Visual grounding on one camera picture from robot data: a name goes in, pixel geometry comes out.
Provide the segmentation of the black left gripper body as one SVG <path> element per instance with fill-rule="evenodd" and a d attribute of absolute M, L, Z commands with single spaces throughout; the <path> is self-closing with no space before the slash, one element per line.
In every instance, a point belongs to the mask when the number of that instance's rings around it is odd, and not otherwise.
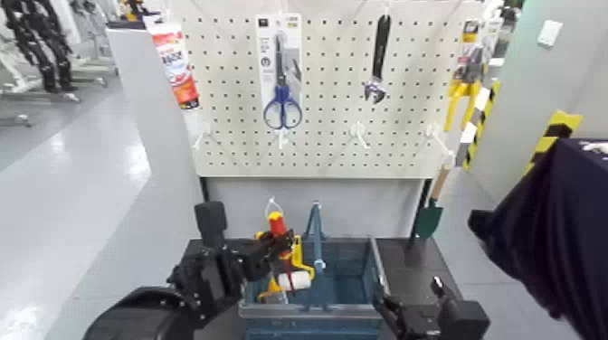
<path fill-rule="evenodd" d="M 244 253 L 224 245 L 218 249 L 189 242 L 167 284 L 180 297 L 194 329 L 202 329 L 242 299 Z"/>

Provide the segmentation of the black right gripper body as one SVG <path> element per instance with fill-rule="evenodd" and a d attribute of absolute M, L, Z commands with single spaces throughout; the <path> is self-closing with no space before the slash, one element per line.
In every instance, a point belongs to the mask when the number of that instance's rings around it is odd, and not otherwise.
<path fill-rule="evenodd" d="M 438 323 L 439 308 L 436 305 L 405 306 L 399 316 L 402 340 L 437 340 L 442 331 Z"/>

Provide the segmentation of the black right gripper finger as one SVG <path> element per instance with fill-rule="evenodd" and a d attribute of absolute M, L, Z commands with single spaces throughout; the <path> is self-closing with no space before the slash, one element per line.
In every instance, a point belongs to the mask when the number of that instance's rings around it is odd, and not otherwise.
<path fill-rule="evenodd" d="M 404 322 L 402 320 L 403 304 L 385 293 L 385 287 L 375 284 L 373 306 L 382 316 L 386 325 L 396 339 L 404 339 Z"/>
<path fill-rule="evenodd" d="M 432 293 L 438 298 L 442 299 L 448 295 L 447 287 L 443 283 L 442 279 L 438 276 L 434 276 L 431 282 Z"/>

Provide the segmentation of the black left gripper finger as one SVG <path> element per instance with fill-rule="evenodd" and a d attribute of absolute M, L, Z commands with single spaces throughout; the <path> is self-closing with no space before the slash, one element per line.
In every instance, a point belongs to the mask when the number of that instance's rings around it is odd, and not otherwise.
<path fill-rule="evenodd" d="M 258 231 L 246 252 L 257 258 L 286 259 L 292 253 L 294 238 L 292 229 L 277 235 L 271 231 Z"/>
<path fill-rule="evenodd" d="M 246 254 L 243 256 L 243 275 L 248 281 L 263 279 L 272 271 L 272 266 L 280 260 L 280 254 Z"/>

